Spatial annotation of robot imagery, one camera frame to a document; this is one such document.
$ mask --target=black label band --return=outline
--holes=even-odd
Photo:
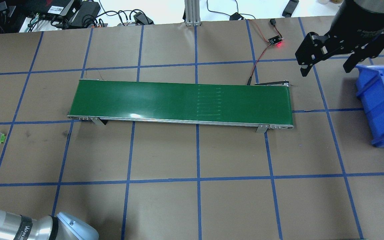
[[[19,229],[17,230],[14,240],[27,240],[32,230],[32,218],[22,216]]]

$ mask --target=green conveyor belt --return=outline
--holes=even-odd
[[[79,81],[69,118],[293,127],[287,86]]]

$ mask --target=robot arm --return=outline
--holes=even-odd
[[[349,73],[366,58],[384,49],[384,0],[345,0],[325,35],[310,32],[296,52],[302,76],[334,55],[349,54],[343,68]]]

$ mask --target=blue crate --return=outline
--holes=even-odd
[[[384,66],[357,65],[358,93],[373,135],[371,143],[384,147]]]

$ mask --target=metal post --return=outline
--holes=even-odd
[[[186,26],[201,26],[199,0],[185,0]]]

